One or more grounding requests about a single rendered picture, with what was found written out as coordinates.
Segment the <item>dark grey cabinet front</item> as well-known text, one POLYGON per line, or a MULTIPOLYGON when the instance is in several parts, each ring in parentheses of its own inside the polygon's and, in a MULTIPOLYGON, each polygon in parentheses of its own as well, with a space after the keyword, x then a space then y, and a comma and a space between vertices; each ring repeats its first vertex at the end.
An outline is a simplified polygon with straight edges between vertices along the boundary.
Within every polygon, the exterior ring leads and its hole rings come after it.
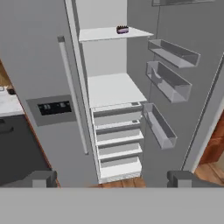
POLYGON ((0 117, 0 186, 50 170, 25 116, 0 117))

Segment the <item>brown wooden cabinet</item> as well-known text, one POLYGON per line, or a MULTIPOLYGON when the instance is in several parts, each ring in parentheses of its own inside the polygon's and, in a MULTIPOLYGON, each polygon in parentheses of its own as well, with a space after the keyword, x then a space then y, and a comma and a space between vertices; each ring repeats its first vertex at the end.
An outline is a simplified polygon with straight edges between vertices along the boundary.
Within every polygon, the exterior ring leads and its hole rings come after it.
POLYGON ((213 131, 199 163, 201 165, 217 162, 224 151, 224 111, 213 131))

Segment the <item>dark cake with pink band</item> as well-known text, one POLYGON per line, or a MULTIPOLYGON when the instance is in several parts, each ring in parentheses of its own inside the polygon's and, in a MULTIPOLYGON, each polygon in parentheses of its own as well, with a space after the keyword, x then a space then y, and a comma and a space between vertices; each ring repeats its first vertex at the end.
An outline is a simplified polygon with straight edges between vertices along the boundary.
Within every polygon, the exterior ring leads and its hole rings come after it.
POLYGON ((127 25, 118 25, 116 27, 116 32, 118 34, 124 34, 129 32, 129 27, 127 25))

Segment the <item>clear grey door bin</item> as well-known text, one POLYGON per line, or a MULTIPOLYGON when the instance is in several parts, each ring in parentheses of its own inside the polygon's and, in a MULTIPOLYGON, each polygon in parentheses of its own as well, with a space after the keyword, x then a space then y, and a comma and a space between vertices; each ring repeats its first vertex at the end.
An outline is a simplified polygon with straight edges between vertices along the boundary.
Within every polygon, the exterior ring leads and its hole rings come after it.
POLYGON ((177 68, 196 67, 200 63, 199 53, 163 39, 150 40, 148 49, 177 68))
POLYGON ((146 75, 171 103, 187 102, 192 84, 160 61, 149 61, 146 75))
POLYGON ((145 103, 143 105, 143 116, 160 148, 162 150, 174 148, 178 137, 154 103, 145 103))

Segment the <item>grey fridge door with dispenser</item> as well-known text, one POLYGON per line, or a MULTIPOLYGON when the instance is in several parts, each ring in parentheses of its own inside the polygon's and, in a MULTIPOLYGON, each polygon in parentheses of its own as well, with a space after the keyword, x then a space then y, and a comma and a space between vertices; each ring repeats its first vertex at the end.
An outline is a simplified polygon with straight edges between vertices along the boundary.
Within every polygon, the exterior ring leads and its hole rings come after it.
POLYGON ((97 184, 65 0, 0 0, 0 59, 60 185, 97 184), (87 155, 58 36, 66 42, 87 155))

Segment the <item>grey fridge door with bins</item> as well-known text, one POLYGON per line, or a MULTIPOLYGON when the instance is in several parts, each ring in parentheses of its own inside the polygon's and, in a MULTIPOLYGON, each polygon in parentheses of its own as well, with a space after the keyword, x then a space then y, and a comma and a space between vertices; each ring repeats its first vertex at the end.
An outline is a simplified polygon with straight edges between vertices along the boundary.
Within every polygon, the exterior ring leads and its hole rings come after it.
POLYGON ((224 0, 130 0, 128 22, 153 33, 128 42, 130 75, 177 135, 162 150, 143 117, 142 177, 148 187, 166 186, 168 171, 195 170, 224 108, 224 0), (148 49, 163 39, 200 54, 196 67, 177 68, 148 49), (188 101, 171 103, 146 75, 149 61, 160 61, 192 84, 188 101))

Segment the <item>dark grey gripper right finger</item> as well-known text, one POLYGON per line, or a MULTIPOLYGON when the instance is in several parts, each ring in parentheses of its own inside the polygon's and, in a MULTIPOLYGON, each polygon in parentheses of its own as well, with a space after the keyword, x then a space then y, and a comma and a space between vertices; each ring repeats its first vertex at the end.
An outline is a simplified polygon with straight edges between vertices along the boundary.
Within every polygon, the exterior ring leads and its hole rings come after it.
POLYGON ((167 186, 168 187, 221 187, 221 185, 208 182, 197 178, 193 173, 190 171, 168 171, 167 172, 167 186))

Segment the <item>white fridge drawer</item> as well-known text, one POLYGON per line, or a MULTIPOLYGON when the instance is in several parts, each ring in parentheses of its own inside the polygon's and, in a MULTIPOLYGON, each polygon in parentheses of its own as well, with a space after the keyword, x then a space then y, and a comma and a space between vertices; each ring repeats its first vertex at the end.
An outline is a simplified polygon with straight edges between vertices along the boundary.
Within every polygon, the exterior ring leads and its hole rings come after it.
POLYGON ((101 125, 95 131, 98 147, 138 141, 144 137, 138 120, 101 125))
POLYGON ((140 143, 127 143, 98 149, 101 161, 136 155, 142 152, 140 143))
POLYGON ((100 180, 101 184, 131 179, 141 175, 142 165, 139 157, 127 157, 101 163, 100 180))
POLYGON ((142 116, 142 104, 130 102, 92 109, 94 124, 105 125, 139 120, 142 116))

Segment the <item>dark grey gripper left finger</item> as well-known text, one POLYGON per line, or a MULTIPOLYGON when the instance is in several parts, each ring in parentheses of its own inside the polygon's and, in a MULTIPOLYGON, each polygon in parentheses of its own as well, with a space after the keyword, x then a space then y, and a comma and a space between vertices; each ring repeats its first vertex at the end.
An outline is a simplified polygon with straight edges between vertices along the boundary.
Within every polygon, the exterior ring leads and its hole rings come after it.
POLYGON ((47 188, 56 187, 56 171, 33 171, 23 179, 2 185, 2 187, 17 188, 47 188))

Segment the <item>white fridge shelf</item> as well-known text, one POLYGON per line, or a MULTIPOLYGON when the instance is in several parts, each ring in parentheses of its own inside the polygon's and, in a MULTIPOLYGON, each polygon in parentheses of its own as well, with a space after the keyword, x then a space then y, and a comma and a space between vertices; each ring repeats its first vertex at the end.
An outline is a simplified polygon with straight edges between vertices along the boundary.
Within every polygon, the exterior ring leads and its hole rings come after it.
POLYGON ((92 76, 87 79, 87 86, 91 108, 146 101, 127 73, 92 76))
POLYGON ((139 37, 151 37, 153 33, 142 31, 137 28, 130 27, 127 33, 118 34, 115 27, 83 29, 80 30, 79 41, 81 43, 88 41, 109 40, 109 39, 128 39, 139 37))

